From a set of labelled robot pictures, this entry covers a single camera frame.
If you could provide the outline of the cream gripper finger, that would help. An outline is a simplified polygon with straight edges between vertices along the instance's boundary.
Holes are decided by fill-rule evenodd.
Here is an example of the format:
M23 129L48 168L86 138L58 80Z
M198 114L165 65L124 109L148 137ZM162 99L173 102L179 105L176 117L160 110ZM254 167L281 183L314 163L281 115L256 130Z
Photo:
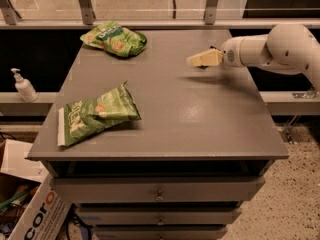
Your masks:
M223 55L215 48L192 55L187 58L187 64L193 67L218 66L222 63Z

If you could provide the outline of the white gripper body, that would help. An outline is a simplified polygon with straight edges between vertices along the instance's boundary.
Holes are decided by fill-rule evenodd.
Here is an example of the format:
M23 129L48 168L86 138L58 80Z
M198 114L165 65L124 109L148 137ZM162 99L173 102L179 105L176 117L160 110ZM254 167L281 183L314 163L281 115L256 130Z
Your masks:
M242 67L240 51L243 37L235 37L226 40L222 46L221 51L223 55L223 63L228 67Z

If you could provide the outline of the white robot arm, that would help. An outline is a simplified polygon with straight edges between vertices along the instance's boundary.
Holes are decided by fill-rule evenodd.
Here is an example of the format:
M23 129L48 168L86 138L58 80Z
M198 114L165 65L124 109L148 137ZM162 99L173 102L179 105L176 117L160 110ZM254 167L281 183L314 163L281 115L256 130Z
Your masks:
M210 48L188 57L187 64L257 67L284 75L301 73L320 89L320 43L300 24L280 24L268 34L230 38L220 49Z

